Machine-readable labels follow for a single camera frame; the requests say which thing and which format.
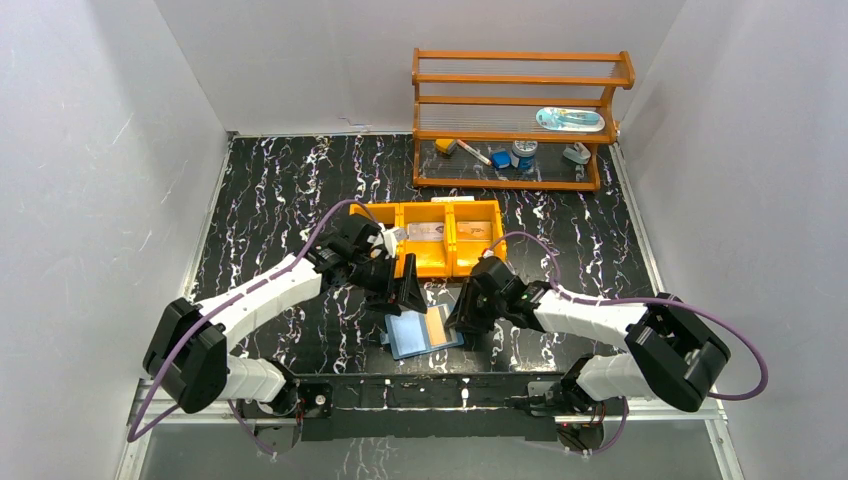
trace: marble pattern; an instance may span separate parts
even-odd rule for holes
[[[517,190],[416,189],[409,135],[238,138],[228,165],[192,289],[199,301],[253,278],[296,253],[330,206],[427,201],[433,196],[495,198],[504,229],[538,235],[554,250],[566,288],[607,297],[649,295],[650,280],[609,152],[600,149],[596,194]],[[508,243],[525,280],[552,269],[541,249]],[[428,301],[455,298],[459,284],[429,279]],[[304,302],[246,337],[233,352],[274,357],[296,373],[475,373],[566,371],[588,352],[611,347],[564,334],[520,330],[498,321],[466,345],[395,361],[379,342],[382,315],[366,312],[362,292],[341,288]]]

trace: white backdrop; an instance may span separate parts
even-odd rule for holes
[[[226,135],[152,0],[0,1],[0,112],[0,478],[112,478]]]
[[[412,51],[630,52],[637,82],[683,0],[156,0],[227,130],[412,130]],[[632,91],[616,94],[621,118]]]
[[[727,403],[746,478],[846,478],[848,6],[689,0],[622,125],[666,287],[763,350]],[[756,369],[738,342],[719,387]]]

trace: yellow object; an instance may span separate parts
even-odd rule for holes
[[[430,337],[430,347],[440,347],[448,343],[445,334],[445,323],[442,320],[442,309],[440,305],[427,309],[425,321],[427,324],[427,336]]]
[[[421,234],[416,237],[419,240],[410,238],[398,244],[396,278],[403,274],[403,258],[407,253],[415,254],[421,278],[467,277],[483,250],[503,236],[497,200],[374,203],[368,204],[368,208],[387,228],[404,227],[407,233]],[[351,205],[350,213],[366,215],[357,205]],[[441,235],[433,231],[436,224],[444,226]],[[438,240],[421,241],[422,238]],[[506,261],[505,242],[495,247],[495,255]]]
[[[452,138],[440,138],[435,141],[436,150],[444,153],[445,155],[450,155],[456,150],[456,140]]]

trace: small jar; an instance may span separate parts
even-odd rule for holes
[[[516,140],[512,142],[512,153],[515,156],[513,167],[519,170],[529,170],[536,163],[536,150],[539,142],[534,140]]]

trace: wooden shelf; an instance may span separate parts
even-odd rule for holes
[[[600,98],[539,98],[421,95],[423,84],[500,84],[543,86],[545,88],[603,87]],[[415,49],[412,84],[415,87],[414,183],[418,186],[467,186],[527,189],[597,190],[598,171],[595,148],[612,144],[617,139],[612,98],[616,88],[630,89],[635,83],[633,65],[627,52],[611,53],[531,53],[476,52]],[[599,132],[574,133],[545,129],[536,122],[541,107],[573,107],[598,112],[605,121]],[[589,179],[573,181],[530,181],[503,179],[504,175],[480,180],[439,178],[420,169],[422,142],[439,138],[465,141],[511,142],[536,140],[547,143],[582,142],[590,147],[593,157],[587,166]]]

